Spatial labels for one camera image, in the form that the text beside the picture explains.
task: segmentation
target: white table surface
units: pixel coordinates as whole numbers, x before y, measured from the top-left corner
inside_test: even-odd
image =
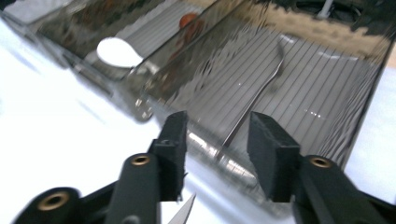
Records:
[[[0,21],[0,223],[37,194],[73,187],[87,195],[116,180],[127,157],[147,151],[160,127],[139,124],[48,61]],[[346,173],[361,190],[396,201],[396,70],[387,69],[361,127]],[[218,176],[187,159],[183,196],[197,193],[188,223],[275,220]],[[182,205],[163,204],[163,223]]]

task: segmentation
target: metal tray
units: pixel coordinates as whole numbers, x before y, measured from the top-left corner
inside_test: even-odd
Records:
[[[378,30],[362,25],[370,14],[350,23],[318,20],[295,2],[235,2],[224,19],[152,73],[144,93],[159,120],[187,110],[190,152],[281,215],[287,206],[265,201],[248,159],[246,114],[272,116],[303,155],[344,166],[389,54],[395,20]]]

